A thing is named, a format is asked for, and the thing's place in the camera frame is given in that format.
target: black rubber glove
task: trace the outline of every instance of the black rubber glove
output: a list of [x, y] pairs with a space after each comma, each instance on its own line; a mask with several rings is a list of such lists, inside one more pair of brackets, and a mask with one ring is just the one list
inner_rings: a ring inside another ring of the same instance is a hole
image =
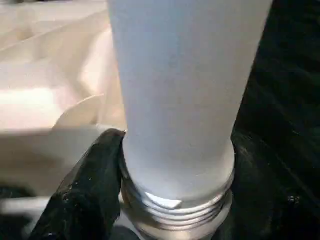
[[125, 133], [104, 132], [50, 199], [29, 240], [108, 239], [120, 215], [119, 193]]

